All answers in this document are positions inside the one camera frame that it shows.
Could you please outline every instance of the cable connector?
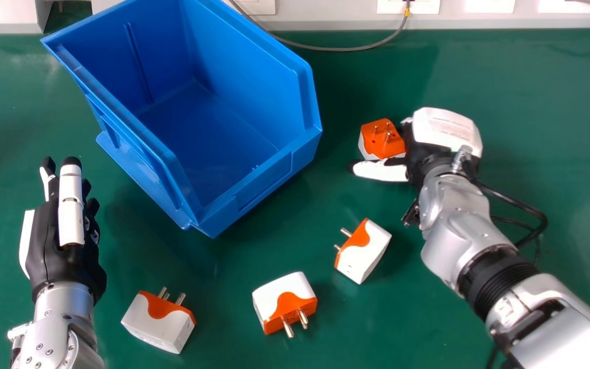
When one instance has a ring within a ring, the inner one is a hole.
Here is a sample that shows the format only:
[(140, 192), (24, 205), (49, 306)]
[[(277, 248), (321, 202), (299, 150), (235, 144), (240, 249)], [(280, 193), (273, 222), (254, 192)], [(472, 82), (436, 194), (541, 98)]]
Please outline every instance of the cable connector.
[(295, 336), (290, 326), (293, 323), (309, 328), (308, 317), (318, 307), (318, 298), (302, 272), (262, 285), (252, 292), (252, 302), (263, 332), (272, 334), (284, 329), (288, 338)]
[(154, 296), (140, 291), (129, 310), (122, 317), (122, 325), (138, 339), (169, 353), (181, 352), (195, 327), (195, 317), (181, 306), (185, 299), (182, 293), (170, 302), (165, 287)]
[(338, 250), (334, 268), (361, 284), (382, 259), (391, 234), (368, 218), (363, 219), (354, 233), (345, 228), (340, 231), (348, 239), (342, 246), (334, 245)]

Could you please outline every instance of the metal prong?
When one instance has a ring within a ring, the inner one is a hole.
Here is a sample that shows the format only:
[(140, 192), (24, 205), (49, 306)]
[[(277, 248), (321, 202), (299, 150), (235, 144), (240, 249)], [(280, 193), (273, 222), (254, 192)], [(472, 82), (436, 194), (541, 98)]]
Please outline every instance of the metal prong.
[(284, 323), (284, 330), (286, 331), (286, 336), (288, 336), (288, 338), (293, 338), (295, 337), (295, 333), (293, 332), (293, 328), (290, 327), (290, 324), (286, 323), (286, 320), (281, 320), (282, 323)]
[(302, 323), (302, 328), (309, 329), (309, 318), (306, 317), (306, 314), (304, 314), (304, 311), (302, 311), (301, 309), (298, 309), (297, 314), (300, 316), (300, 323)]
[(183, 299), (185, 299), (185, 293), (181, 293), (179, 295), (179, 297), (176, 298), (176, 301), (174, 301), (175, 304), (181, 304), (183, 302)]

